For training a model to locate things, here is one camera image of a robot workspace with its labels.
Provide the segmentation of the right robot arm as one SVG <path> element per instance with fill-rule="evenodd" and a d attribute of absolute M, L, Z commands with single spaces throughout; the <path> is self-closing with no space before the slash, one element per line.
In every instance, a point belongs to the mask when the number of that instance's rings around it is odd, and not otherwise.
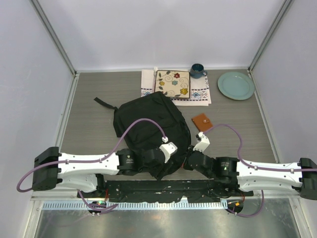
<path fill-rule="evenodd" d="M 301 198 L 317 198 L 317 165 L 309 158 L 286 164 L 257 163 L 233 157 L 211 158 L 192 151 L 185 159 L 184 169 L 196 170 L 209 179 L 208 189 L 220 196 L 240 192 L 277 190 L 298 194 Z"/>

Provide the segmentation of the brown leather wallet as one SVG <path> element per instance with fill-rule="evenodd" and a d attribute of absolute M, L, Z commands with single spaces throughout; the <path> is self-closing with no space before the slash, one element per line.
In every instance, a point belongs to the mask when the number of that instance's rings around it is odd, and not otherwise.
<path fill-rule="evenodd" d="M 205 132 L 213 127 L 211 120 L 204 113 L 191 118 L 191 120 L 200 132 Z"/>

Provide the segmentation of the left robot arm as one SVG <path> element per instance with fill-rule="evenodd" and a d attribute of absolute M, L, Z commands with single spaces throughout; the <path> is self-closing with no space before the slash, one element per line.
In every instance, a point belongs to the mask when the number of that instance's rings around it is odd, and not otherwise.
<path fill-rule="evenodd" d="M 50 147 L 34 160 L 32 190 L 45 191 L 60 186 L 99 198 L 106 190 L 102 175 L 133 176 L 160 170 L 176 150 L 176 146 L 168 143 L 139 155 L 129 149 L 104 155 L 72 155 Z"/>

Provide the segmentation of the black student backpack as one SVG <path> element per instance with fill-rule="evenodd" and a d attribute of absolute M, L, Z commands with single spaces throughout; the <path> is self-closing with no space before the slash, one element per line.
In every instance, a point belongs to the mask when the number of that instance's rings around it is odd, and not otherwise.
<path fill-rule="evenodd" d="M 183 164 L 191 145 L 191 134 L 185 118 L 174 103 L 162 92 L 132 100 L 114 107 L 99 98 L 100 105 L 113 109 L 113 128 L 117 137 L 123 137 L 135 154 L 162 145 L 166 136 L 178 150 L 167 162 L 167 175 L 177 171 Z"/>

